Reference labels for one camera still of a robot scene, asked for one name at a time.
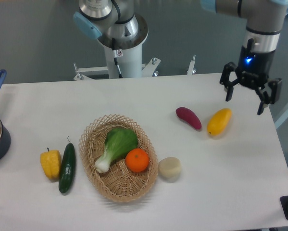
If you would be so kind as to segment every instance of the sweet potato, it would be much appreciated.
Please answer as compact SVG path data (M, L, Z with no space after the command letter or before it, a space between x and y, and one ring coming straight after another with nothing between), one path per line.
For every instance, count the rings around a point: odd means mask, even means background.
M180 119L190 124L196 130L201 129L200 119L198 119L195 113L190 109L186 107L179 107L176 109L176 114Z

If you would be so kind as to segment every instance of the white table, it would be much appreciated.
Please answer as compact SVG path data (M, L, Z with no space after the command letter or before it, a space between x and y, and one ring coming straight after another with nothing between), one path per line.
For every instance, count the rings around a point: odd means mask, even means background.
M255 92L236 86L225 101L220 74L4 85L0 118L12 137L0 160L0 231L198 230L288 226L279 198L288 195L288 169L266 108L256 115ZM202 131L180 121L178 107L193 110ZM219 109L233 117L210 138L206 125ZM146 132L159 160L180 159L180 178L158 177L142 199L116 204L88 180L77 149L72 190L60 194L39 163L46 148L63 154L67 136L78 147L95 119L121 114Z

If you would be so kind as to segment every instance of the cucumber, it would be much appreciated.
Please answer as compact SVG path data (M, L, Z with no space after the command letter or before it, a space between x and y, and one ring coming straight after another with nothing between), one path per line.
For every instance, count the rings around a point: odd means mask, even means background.
M75 177L75 147L72 143L67 144L63 153L61 170L59 173L58 189L66 193L72 186Z

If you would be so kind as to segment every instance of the gray floor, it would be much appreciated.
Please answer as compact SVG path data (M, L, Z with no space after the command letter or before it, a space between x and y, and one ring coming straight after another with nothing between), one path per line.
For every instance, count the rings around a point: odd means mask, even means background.
M135 0L135 7L149 26L143 63L154 56L161 59L161 76L185 74L193 54L198 74L219 73L224 64L237 63L246 20L206 12L199 0ZM106 65L103 48L74 25L77 9L77 0L0 1L5 83L70 81L75 76L73 62L79 68ZM270 77L283 79L281 98L270 106L275 119L288 102L288 18ZM288 164L288 120L277 132Z

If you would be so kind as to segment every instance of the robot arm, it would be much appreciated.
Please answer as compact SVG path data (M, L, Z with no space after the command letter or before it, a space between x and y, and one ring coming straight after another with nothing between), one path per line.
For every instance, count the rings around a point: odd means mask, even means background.
M238 65L224 66L220 83L227 91L226 101L232 97L233 87L241 84L256 91L261 103L257 114L274 104L280 94L281 79L270 79L269 70L283 26L288 0L201 0L204 9L247 19L246 34ZM229 80L235 71L237 79ZM266 85L271 89L269 95Z
M74 14L77 27L89 38L98 39L115 23L124 23L134 16L133 0L80 0Z

